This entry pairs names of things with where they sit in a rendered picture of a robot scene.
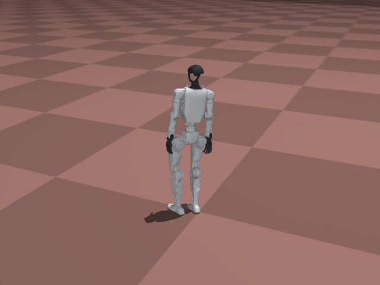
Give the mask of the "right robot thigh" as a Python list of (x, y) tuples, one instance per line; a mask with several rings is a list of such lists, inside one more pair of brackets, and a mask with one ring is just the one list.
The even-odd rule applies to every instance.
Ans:
[(207, 143), (207, 139), (202, 134), (199, 134), (199, 141), (191, 145), (191, 169), (190, 175), (193, 178), (198, 178), (200, 175), (199, 163), (203, 151), (203, 146)]

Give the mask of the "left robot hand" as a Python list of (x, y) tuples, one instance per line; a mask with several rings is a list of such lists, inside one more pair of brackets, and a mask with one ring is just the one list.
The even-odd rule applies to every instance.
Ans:
[(170, 139), (167, 137), (166, 147), (167, 147), (168, 153), (170, 153), (170, 154), (173, 154), (172, 153), (172, 140), (173, 140), (173, 137), (174, 137), (173, 134), (170, 135)]

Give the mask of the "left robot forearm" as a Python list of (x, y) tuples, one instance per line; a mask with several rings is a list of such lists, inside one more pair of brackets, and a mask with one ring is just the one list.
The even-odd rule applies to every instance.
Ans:
[(174, 119), (174, 113), (170, 112), (169, 117), (169, 127), (167, 132), (167, 137), (170, 139), (170, 135), (173, 134), (175, 136), (175, 128), (176, 128), (177, 120)]

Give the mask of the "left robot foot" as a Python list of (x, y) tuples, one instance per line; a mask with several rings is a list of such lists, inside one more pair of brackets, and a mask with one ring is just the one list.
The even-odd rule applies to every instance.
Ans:
[(183, 207), (180, 207), (179, 205), (179, 208), (176, 208), (175, 207), (175, 204), (168, 204), (167, 207), (172, 210), (172, 211), (175, 211), (176, 213), (180, 214), (180, 215), (183, 215), (185, 214), (185, 211), (183, 209)]

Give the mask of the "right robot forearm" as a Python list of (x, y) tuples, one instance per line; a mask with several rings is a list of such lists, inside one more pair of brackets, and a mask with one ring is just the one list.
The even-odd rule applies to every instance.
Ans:
[(206, 119), (205, 120), (205, 136), (209, 138), (209, 134), (212, 133), (212, 123), (213, 123), (213, 117), (212, 119)]

